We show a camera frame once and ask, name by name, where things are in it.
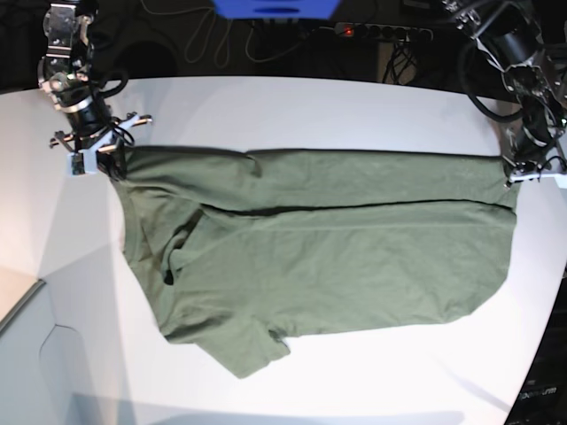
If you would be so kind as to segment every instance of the t-shirt sleeve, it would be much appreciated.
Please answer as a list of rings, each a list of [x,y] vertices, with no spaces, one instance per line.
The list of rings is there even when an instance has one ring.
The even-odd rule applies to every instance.
[[[277,334],[253,319],[234,321],[195,343],[241,379],[290,354]]]

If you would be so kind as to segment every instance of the blue box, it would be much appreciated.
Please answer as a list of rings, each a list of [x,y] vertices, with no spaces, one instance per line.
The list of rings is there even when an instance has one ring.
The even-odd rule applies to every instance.
[[[214,0],[226,19],[328,19],[340,0]]]

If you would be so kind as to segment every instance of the white tabletop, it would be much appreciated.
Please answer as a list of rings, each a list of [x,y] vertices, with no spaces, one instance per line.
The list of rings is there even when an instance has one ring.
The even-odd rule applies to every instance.
[[[500,152],[500,130],[467,97],[423,89],[280,78],[158,79],[130,82],[112,104],[118,116],[154,116],[154,126],[132,131],[138,144]],[[90,376],[76,383],[78,392],[130,400],[138,423],[201,411],[395,416],[399,424],[436,425],[506,419],[567,261],[566,211],[555,182],[523,186],[509,278],[470,317],[290,338],[290,356],[239,381],[198,347],[161,337],[120,255],[117,197],[104,176],[66,180],[64,151],[45,147],[53,131],[68,128],[49,101],[35,91],[0,97],[0,128],[0,194],[12,200],[0,207],[0,236],[15,247],[0,248],[0,266],[27,273],[31,267],[44,277],[58,323],[81,332]]]

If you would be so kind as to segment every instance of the olive green shirt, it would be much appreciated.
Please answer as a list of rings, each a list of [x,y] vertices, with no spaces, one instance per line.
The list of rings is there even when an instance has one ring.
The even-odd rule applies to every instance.
[[[498,158],[135,148],[115,183],[125,256],[161,333],[238,377],[287,336],[446,323],[509,267]]]

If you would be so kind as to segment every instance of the power strip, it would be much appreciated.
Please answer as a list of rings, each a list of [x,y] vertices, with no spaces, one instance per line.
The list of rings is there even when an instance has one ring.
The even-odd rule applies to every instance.
[[[363,25],[353,22],[338,22],[335,24],[335,34],[344,38],[368,39],[389,43],[430,43],[433,41],[433,31],[426,28],[377,24]]]

